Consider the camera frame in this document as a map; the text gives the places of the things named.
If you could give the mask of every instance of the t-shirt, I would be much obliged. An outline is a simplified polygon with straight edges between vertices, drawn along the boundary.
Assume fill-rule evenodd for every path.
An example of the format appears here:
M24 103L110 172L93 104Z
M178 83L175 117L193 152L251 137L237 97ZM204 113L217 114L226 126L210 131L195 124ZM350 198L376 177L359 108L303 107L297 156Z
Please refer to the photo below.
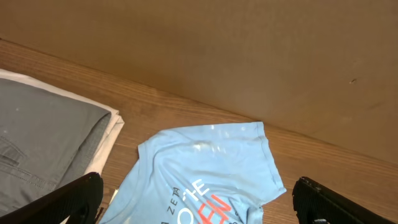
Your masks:
M286 190L262 122L163 130L100 223L262 223L262 205Z

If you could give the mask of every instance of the folded gray clothing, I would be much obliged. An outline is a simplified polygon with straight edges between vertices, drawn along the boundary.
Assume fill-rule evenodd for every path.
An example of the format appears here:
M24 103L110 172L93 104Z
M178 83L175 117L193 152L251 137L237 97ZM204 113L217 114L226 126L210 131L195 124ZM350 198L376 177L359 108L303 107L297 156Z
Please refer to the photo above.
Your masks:
M95 105L0 78L0 216L82 176L110 117Z

